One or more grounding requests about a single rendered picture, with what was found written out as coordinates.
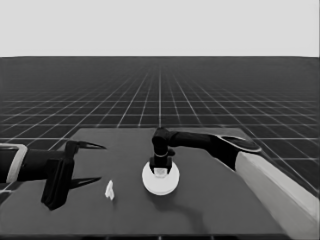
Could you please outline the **large thick white disc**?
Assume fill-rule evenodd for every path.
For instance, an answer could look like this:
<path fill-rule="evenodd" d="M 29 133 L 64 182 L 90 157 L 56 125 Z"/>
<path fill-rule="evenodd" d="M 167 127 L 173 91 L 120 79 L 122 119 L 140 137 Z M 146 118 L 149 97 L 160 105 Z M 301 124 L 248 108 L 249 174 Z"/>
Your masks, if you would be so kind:
<path fill-rule="evenodd" d="M 170 172 L 153 173 L 150 163 L 147 162 L 142 170 L 142 182 L 144 187 L 152 194 L 164 196 L 172 193 L 178 186 L 180 171 L 175 163 L 172 163 Z"/>

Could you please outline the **small white T-shaped piece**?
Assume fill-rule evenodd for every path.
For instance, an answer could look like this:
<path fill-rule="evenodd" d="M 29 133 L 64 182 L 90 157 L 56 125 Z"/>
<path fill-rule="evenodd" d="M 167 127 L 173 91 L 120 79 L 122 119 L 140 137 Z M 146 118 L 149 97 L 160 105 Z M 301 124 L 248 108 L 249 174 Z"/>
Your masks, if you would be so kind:
<path fill-rule="evenodd" d="M 110 200 L 115 198 L 114 190 L 113 190 L 113 181 L 110 180 L 106 186 L 105 196 Z"/>

